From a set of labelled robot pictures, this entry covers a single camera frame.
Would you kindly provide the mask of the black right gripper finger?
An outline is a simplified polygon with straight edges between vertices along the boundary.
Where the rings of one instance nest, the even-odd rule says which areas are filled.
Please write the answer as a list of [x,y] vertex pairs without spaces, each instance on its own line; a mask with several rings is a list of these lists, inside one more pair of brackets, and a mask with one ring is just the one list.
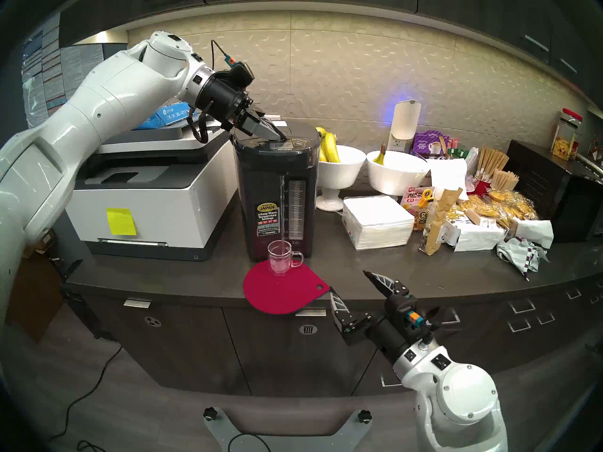
[[368,270],[363,270],[363,274],[386,299],[393,298],[396,301],[399,300],[403,303],[411,303],[409,289],[399,280],[391,279],[381,274],[375,274]]
[[330,307],[335,327],[346,345],[356,345],[367,340],[367,331],[373,324],[372,315],[352,312],[332,287]]

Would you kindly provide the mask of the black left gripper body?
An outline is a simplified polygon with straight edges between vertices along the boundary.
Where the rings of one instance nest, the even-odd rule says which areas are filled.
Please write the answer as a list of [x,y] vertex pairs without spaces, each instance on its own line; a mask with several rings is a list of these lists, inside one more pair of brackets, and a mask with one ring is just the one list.
[[253,100],[242,88],[219,78],[209,78],[197,95],[197,109],[223,125],[243,130]]

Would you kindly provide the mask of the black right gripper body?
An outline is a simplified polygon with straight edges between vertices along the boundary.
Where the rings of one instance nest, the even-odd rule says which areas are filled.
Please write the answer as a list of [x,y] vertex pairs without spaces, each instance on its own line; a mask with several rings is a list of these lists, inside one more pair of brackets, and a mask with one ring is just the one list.
[[381,309],[369,311],[373,324],[367,331],[383,356],[394,365],[403,354],[418,342],[431,343],[431,327],[419,312],[418,299],[411,296],[411,303],[385,299]]

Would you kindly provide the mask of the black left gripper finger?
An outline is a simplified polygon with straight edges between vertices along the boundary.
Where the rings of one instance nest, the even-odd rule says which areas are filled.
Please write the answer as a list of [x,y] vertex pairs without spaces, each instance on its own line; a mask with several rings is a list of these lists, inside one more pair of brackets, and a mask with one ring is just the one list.
[[249,137],[257,137],[270,142],[282,142],[286,140],[283,134],[270,120],[246,119],[242,126],[237,129]]
[[270,120],[260,116],[254,110],[246,110],[246,133],[261,139],[286,139]]

